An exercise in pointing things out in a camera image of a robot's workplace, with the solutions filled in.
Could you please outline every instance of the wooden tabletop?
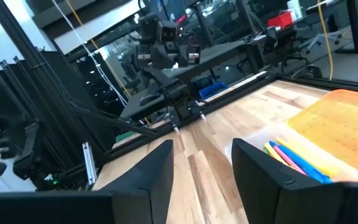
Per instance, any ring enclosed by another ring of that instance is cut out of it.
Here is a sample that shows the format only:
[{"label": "wooden tabletop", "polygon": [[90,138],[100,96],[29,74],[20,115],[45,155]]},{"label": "wooden tabletop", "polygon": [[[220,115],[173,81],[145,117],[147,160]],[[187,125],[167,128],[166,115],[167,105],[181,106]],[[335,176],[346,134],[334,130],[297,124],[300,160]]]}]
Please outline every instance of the wooden tabletop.
[{"label": "wooden tabletop", "polygon": [[174,141],[167,223],[248,223],[224,147],[233,138],[282,123],[327,91],[277,81],[106,164],[94,186],[110,183],[166,139]]}]

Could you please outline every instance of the orange tray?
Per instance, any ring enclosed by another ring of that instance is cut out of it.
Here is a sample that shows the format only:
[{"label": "orange tray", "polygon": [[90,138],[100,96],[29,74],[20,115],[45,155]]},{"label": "orange tray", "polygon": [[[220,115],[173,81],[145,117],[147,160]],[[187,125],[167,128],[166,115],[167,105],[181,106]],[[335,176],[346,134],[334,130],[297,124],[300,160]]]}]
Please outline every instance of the orange tray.
[{"label": "orange tray", "polygon": [[358,92],[332,91],[287,125],[358,170]]}]

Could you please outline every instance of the black cable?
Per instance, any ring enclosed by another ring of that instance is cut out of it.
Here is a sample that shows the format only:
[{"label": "black cable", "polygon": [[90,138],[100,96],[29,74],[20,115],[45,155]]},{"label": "black cable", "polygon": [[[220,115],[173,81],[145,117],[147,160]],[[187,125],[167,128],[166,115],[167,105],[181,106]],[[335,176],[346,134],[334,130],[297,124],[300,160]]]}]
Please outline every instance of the black cable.
[{"label": "black cable", "polygon": [[167,8],[165,7],[163,0],[160,0],[160,3],[161,3],[161,5],[162,5],[162,9],[164,10],[165,17],[167,17],[167,20],[169,21],[170,18],[168,17]]},{"label": "black cable", "polygon": [[139,10],[140,10],[140,12],[142,13],[142,15],[143,15],[143,16],[146,16],[145,11],[143,10],[142,5],[140,4],[140,0],[137,0],[137,5],[139,6]]}]

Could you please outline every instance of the plastic container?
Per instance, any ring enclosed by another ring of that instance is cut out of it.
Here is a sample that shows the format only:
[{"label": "plastic container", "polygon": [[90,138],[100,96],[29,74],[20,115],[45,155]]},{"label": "plastic container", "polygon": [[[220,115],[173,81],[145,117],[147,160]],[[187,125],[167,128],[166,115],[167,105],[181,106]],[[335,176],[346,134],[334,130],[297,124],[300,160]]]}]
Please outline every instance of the plastic container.
[{"label": "plastic container", "polygon": [[291,24],[292,24],[292,16],[290,11],[284,12],[283,14],[271,18],[267,21],[268,27],[274,26],[274,27],[280,27],[281,29]]},{"label": "plastic container", "polygon": [[287,125],[358,170],[358,92],[330,92]]},{"label": "plastic container", "polygon": [[198,93],[200,94],[201,99],[205,100],[225,89],[227,89],[226,84],[223,82],[216,82],[213,85],[200,90]]},{"label": "plastic container", "polygon": [[[330,176],[333,181],[358,181],[357,169],[338,158],[335,158],[325,150],[322,150],[285,124],[265,128],[242,139],[256,148],[263,150],[266,142],[277,142],[275,138],[282,138],[289,142],[293,147],[301,149],[301,156],[307,161],[311,161],[310,163],[315,167],[318,167],[321,172],[329,170],[329,173],[324,173]],[[231,162],[231,143],[225,147],[225,154]]]}]

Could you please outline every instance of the yellow marker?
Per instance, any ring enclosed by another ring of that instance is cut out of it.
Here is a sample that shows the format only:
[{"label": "yellow marker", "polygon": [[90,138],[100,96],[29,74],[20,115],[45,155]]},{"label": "yellow marker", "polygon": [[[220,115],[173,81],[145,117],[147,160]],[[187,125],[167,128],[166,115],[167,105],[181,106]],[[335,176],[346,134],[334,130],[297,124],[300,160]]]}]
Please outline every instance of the yellow marker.
[{"label": "yellow marker", "polygon": [[302,157],[304,160],[306,160],[315,168],[319,169],[325,175],[333,176],[337,173],[337,169],[335,169],[333,166],[323,164],[323,162],[320,162],[314,154],[308,152],[307,150],[304,150],[300,147],[293,147],[290,143],[288,143],[286,140],[282,138],[276,138],[276,141],[282,144],[283,146],[291,149],[293,152],[298,154],[300,157]]},{"label": "yellow marker", "polygon": [[265,143],[265,148],[268,150],[268,154],[271,155],[274,159],[280,161],[284,165],[289,166],[268,142]]}]

